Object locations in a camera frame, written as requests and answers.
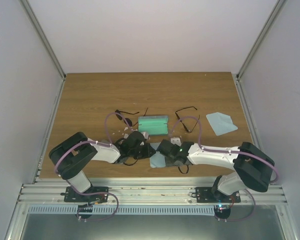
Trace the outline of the blue green glasses case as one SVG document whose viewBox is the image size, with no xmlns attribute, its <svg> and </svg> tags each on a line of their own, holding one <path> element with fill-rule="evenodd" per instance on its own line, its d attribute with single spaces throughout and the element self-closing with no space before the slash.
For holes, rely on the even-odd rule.
<svg viewBox="0 0 300 240">
<path fill-rule="evenodd" d="M 167 115 L 140 116 L 138 118 L 138 131 L 146 132 L 150 136 L 163 136 L 168 134 Z"/>
</svg>

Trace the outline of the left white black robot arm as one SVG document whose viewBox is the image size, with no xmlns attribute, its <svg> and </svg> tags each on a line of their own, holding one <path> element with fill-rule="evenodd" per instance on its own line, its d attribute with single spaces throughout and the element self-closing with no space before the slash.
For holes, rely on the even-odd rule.
<svg viewBox="0 0 300 240">
<path fill-rule="evenodd" d="M 90 161 L 124 165 L 129 158 L 136 161 L 150 158 L 156 150 L 146 142 L 146 136 L 133 131 L 114 143 L 104 143 L 77 132 L 54 147 L 48 156 L 54 164 L 54 172 L 70 184 L 80 201 L 88 202 L 97 191 L 84 173 L 85 166 Z"/>
</svg>

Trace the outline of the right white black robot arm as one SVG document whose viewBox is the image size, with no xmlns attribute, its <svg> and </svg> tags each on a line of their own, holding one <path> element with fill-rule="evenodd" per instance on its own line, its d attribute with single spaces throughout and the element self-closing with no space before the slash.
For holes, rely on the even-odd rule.
<svg viewBox="0 0 300 240">
<path fill-rule="evenodd" d="M 250 142 L 235 147 L 212 147 L 162 140 L 156 151 L 164 156 L 167 166 L 210 165 L 232 170 L 228 175 L 217 176 L 211 187 L 198 190 L 199 203 L 229 203 L 244 189 L 265 193 L 275 173 L 275 162 Z"/>
</svg>

